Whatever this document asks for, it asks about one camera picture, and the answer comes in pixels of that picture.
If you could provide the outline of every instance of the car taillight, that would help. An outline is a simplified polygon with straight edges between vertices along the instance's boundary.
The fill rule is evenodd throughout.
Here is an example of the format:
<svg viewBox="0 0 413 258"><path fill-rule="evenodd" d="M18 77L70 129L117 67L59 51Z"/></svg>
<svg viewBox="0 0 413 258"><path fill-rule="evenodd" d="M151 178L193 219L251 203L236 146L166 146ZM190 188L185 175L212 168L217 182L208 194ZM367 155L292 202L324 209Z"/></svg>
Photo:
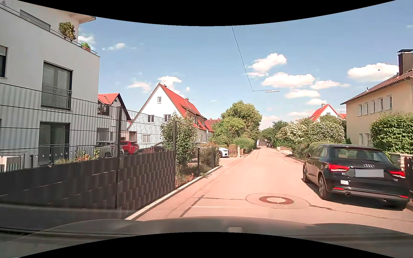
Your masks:
<svg viewBox="0 0 413 258"><path fill-rule="evenodd" d="M406 178L406 173L404 171L390 171L390 174L395 177Z"/></svg>
<svg viewBox="0 0 413 258"><path fill-rule="evenodd" d="M335 164L329 164L328 168L332 172L345 172L348 169L350 169L349 167L341 166L341 165L335 165Z"/></svg>

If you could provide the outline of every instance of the white car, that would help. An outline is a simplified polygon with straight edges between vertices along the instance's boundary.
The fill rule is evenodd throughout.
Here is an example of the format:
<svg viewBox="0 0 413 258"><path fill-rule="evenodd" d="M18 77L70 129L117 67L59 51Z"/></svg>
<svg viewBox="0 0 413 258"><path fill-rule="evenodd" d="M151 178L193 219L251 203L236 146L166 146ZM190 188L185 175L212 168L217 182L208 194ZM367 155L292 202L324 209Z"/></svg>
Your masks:
<svg viewBox="0 0 413 258"><path fill-rule="evenodd" d="M204 142L204 141L195 141L192 143L192 145L198 146L201 143L208 144L207 142ZM229 157L229 150L226 148L220 147L217 153L219 154L219 157Z"/></svg>

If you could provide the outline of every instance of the car rear window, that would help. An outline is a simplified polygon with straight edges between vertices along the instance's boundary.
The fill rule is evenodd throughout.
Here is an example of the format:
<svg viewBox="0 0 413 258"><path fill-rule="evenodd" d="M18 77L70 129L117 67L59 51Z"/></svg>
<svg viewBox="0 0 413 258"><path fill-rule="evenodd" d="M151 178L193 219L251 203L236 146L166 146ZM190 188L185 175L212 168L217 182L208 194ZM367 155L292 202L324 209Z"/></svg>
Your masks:
<svg viewBox="0 0 413 258"><path fill-rule="evenodd" d="M390 160L385 153L378 150L364 150L353 148L334 148L334 158L347 158L357 160L372 160L389 163Z"/></svg>

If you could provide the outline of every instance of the sky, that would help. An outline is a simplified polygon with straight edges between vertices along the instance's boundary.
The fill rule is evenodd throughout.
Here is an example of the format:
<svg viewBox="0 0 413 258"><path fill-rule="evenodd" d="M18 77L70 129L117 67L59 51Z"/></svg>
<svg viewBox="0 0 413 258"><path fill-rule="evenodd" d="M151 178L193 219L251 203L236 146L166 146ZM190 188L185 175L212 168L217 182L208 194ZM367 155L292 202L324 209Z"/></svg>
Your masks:
<svg viewBox="0 0 413 258"><path fill-rule="evenodd" d="M253 103L272 121L311 115L398 72L397 52L413 49L413 1L396 0L295 21L234 26L155 25L99 18L79 27L100 56L99 93L119 92L139 111L160 82L218 118L234 102Z"/></svg>

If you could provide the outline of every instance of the potted plant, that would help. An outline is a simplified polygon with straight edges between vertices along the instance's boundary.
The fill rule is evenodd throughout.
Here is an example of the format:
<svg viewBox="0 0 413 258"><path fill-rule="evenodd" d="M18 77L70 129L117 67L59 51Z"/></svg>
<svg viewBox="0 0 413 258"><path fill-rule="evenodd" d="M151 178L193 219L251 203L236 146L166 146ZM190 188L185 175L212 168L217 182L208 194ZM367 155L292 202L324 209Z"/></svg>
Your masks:
<svg viewBox="0 0 413 258"><path fill-rule="evenodd" d="M82 42L81 46L82 46L83 49L90 52L90 45L87 42Z"/></svg>
<svg viewBox="0 0 413 258"><path fill-rule="evenodd" d="M69 21L59 23L58 31L63 35L65 39L68 38L70 41L76 39L76 31L74 31L74 25Z"/></svg>

